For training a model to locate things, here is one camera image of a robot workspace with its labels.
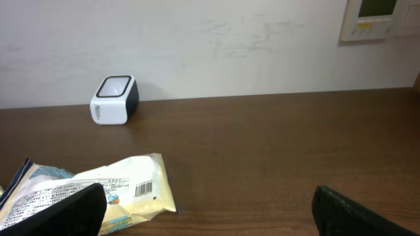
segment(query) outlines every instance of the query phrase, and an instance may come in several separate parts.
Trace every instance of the brown tabletop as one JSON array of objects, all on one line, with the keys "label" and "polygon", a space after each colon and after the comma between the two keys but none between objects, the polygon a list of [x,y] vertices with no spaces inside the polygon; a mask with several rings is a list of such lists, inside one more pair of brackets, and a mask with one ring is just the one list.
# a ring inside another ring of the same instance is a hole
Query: brown tabletop
[{"label": "brown tabletop", "polygon": [[410,88],[0,110],[0,184],[29,157],[78,173],[162,153],[182,215],[114,235],[317,235],[323,184],[420,233],[420,96]]}]

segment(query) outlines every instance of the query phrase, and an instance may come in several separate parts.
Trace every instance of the thermostat screen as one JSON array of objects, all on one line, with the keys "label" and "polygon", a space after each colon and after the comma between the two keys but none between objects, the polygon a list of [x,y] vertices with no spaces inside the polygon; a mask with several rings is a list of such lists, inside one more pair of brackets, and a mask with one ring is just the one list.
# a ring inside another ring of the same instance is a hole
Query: thermostat screen
[{"label": "thermostat screen", "polygon": [[396,0],[363,0],[359,17],[391,15],[395,3]]}]

